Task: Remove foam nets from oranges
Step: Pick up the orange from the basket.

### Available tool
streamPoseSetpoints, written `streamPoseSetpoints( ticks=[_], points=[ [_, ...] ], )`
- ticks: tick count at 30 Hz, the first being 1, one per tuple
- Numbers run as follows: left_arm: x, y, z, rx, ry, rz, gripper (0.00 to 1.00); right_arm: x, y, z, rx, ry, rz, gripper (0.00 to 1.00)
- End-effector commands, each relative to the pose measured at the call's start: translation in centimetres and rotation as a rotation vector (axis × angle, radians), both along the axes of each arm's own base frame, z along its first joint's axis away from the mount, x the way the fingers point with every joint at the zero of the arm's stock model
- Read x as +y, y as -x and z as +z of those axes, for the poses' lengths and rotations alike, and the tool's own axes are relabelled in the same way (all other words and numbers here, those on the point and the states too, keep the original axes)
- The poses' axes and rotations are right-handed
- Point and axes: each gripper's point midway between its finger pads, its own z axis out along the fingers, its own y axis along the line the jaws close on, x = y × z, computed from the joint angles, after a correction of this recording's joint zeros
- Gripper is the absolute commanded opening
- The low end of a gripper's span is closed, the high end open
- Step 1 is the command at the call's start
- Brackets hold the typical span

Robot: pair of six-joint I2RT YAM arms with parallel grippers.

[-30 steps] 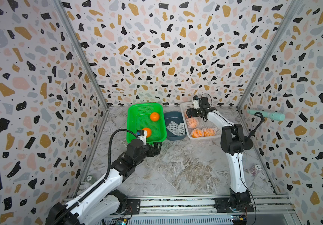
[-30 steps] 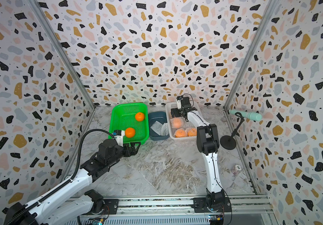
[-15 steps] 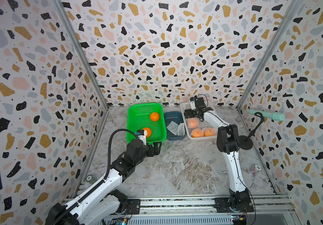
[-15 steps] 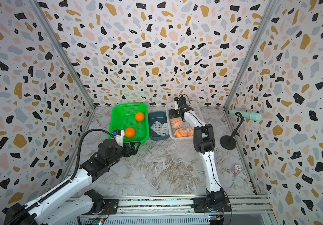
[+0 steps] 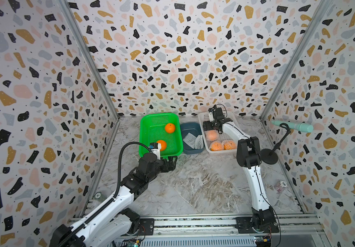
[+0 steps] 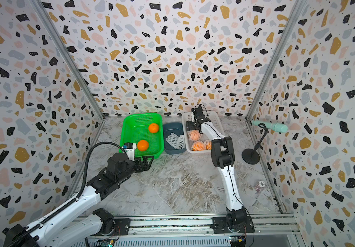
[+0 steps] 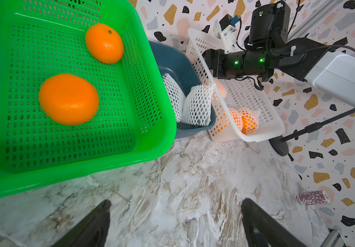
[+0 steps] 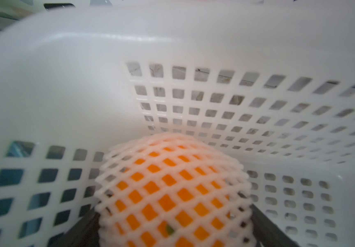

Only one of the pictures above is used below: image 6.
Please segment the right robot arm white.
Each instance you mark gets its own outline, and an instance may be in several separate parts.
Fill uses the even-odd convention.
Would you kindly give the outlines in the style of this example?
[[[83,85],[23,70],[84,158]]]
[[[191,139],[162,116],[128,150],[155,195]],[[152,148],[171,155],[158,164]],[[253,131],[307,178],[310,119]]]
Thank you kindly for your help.
[[[241,201],[235,179],[233,140],[217,129],[204,105],[197,104],[187,116],[188,119],[183,119],[186,143],[192,142],[193,152],[210,151],[212,164],[222,179],[227,214],[225,223],[220,228],[227,227],[233,233],[244,232],[252,221]]]

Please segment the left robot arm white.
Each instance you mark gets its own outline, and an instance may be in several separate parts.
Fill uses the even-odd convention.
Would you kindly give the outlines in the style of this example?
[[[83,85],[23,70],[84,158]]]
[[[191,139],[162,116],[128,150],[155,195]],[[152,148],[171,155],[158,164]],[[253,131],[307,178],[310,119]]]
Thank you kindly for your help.
[[[27,226],[17,224],[6,232],[5,247],[67,247],[74,242],[94,234],[121,234],[121,228],[114,216],[99,208],[85,220],[71,225],[86,210],[97,205],[133,174],[148,171],[154,161],[153,156],[129,159],[126,153],[116,153],[107,161],[99,174],[93,177],[82,192],[46,216]]]

